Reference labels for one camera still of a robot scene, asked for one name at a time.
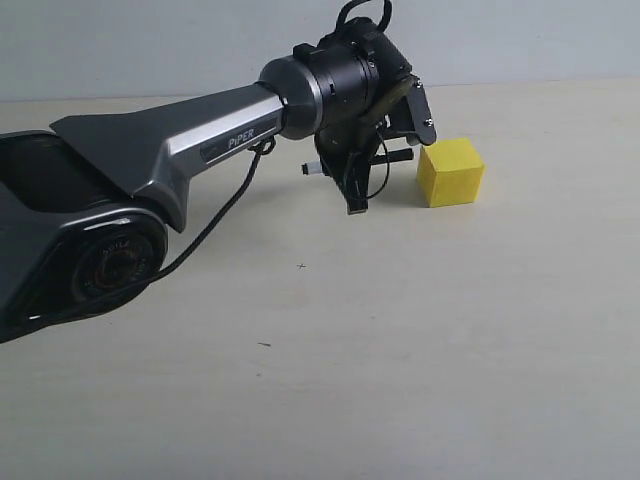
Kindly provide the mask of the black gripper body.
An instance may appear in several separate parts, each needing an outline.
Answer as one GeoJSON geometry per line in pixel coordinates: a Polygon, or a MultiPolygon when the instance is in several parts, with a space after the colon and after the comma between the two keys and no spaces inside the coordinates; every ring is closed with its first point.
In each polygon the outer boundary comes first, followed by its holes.
{"type": "Polygon", "coordinates": [[[410,74],[385,92],[366,112],[320,131],[314,138],[319,156],[349,151],[373,153],[386,140],[404,138],[408,143],[404,136],[408,120],[405,96],[416,80],[420,79],[410,74]]]}

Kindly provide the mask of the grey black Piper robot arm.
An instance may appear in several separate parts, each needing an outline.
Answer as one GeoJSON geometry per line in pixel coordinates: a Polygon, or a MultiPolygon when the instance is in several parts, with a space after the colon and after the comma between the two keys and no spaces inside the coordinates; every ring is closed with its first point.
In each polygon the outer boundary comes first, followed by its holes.
{"type": "Polygon", "coordinates": [[[305,174],[364,212],[390,139],[436,139],[424,88],[386,23],[341,14],[331,33],[269,62],[250,85],[117,114],[67,116],[1,137],[1,338],[96,317],[176,268],[192,179],[278,138],[312,138],[305,174]]]}

